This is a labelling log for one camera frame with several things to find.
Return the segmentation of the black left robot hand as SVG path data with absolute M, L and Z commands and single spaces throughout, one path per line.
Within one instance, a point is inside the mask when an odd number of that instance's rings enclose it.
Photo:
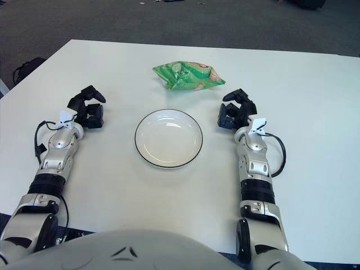
M 86 101 L 92 99 L 100 103 L 86 105 Z M 79 94 L 70 99 L 67 107 L 76 112 L 75 122 L 82 127 L 88 129 L 102 128 L 104 120 L 104 108 L 102 104 L 106 102 L 104 96 L 95 89 L 94 86 L 89 85 L 85 87 Z

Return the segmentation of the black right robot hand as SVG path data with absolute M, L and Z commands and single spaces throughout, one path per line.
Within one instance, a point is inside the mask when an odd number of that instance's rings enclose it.
M 238 130 L 248 127 L 248 117 L 257 114 L 255 103 L 241 88 L 225 95 L 222 101 L 230 101 L 230 103 L 227 105 L 222 103 L 220 106 L 217 124 L 221 128 Z M 240 106 L 237 107 L 231 101 L 235 101 Z

